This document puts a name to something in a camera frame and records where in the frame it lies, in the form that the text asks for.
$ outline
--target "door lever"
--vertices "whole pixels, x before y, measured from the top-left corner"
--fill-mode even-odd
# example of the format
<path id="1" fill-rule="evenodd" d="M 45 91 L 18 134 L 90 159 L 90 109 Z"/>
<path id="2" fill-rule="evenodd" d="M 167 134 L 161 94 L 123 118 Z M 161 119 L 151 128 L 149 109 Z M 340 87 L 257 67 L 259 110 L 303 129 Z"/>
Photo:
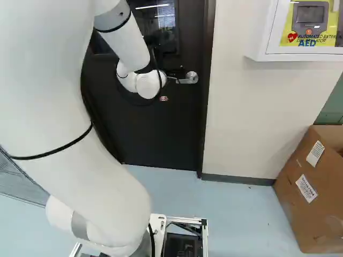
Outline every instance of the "door lever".
<path id="1" fill-rule="evenodd" d="M 187 72 L 185 79 L 178 79 L 170 76 L 167 78 L 175 79 L 177 84 L 196 84 L 199 81 L 199 76 L 195 71 Z"/>

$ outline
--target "cable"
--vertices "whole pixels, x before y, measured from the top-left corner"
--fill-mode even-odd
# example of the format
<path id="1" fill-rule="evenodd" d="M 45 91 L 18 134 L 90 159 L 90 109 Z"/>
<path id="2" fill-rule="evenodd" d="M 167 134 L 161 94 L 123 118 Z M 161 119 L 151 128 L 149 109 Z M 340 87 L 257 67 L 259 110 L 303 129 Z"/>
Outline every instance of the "cable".
<path id="1" fill-rule="evenodd" d="M 76 143 L 80 142 L 83 138 L 85 138 L 85 136 L 87 136 L 90 133 L 92 128 L 93 128 L 93 123 L 91 122 L 91 125 L 89 126 L 88 130 L 86 130 L 85 133 L 83 133 L 81 136 L 79 136 L 78 138 L 74 139 L 73 141 L 67 143 L 66 145 L 58 147 L 58 148 L 56 148 L 54 150 L 51 150 L 51 151 L 48 151 L 48 152 L 45 152 L 45 153 L 42 153 L 42 154 L 32 155 L 32 156 L 21 157 L 21 156 L 10 155 L 10 157 L 13 160 L 28 161 L 28 160 L 35 160 L 35 159 L 43 158 L 43 157 L 46 157 L 46 156 L 49 156 L 49 155 L 52 155 L 52 154 L 56 154 L 58 152 L 66 150 L 67 148 L 71 147 L 72 145 L 75 145 Z"/>
<path id="2" fill-rule="evenodd" d="M 150 241 L 151 241 L 151 257 L 155 257 L 155 239 L 154 239 L 154 232 L 152 231 L 151 225 L 148 225 L 149 233 L 150 233 Z"/>

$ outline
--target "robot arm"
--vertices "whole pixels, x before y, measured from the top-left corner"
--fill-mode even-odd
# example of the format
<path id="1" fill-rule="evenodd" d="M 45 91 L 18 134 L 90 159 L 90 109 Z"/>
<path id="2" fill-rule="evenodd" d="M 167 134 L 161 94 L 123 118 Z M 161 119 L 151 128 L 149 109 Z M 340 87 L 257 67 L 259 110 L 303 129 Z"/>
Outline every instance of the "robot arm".
<path id="1" fill-rule="evenodd" d="M 126 0 L 113 1 L 113 7 L 108 2 L 96 2 L 94 27 L 120 58 L 117 78 L 128 91 L 152 99 L 166 84 L 167 76 L 157 70 L 135 73 L 149 64 L 149 50 Z"/>
<path id="2" fill-rule="evenodd" d="M 118 11 L 120 20 L 110 17 Z M 150 58 L 125 1 L 2 1 L 0 143 L 9 155 L 28 157 L 16 163 L 51 194 L 46 213 L 52 225 L 110 256 L 128 256 L 146 232 L 151 201 L 101 144 L 83 105 L 80 74 L 94 14 L 121 60 L 123 86 L 145 98 L 156 94 L 156 71 L 134 73 Z M 109 27 L 112 19 L 116 27 Z M 61 151 L 30 158 L 81 136 Z"/>

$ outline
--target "floor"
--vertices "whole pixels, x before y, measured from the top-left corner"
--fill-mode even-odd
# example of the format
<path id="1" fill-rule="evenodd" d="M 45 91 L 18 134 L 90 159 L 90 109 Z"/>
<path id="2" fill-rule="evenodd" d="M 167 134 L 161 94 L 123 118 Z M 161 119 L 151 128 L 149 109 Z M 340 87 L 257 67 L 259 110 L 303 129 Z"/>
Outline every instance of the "floor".
<path id="1" fill-rule="evenodd" d="M 190 171 L 128 169 L 150 192 L 155 213 L 208 219 L 210 257 L 307 256 L 270 187 L 204 182 Z M 69 256 L 75 240 L 51 228 L 43 208 L 0 196 L 0 210 L 1 257 Z"/>

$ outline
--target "white wall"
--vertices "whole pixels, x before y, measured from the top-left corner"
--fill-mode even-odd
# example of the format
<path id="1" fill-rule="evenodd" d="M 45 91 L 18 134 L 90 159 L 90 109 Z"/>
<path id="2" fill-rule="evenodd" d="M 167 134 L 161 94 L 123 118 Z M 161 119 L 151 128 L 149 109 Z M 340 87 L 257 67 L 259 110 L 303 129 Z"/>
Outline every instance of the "white wall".
<path id="1" fill-rule="evenodd" d="M 275 178 L 342 73 L 243 57 L 257 11 L 258 0 L 217 0 L 203 173 Z"/>

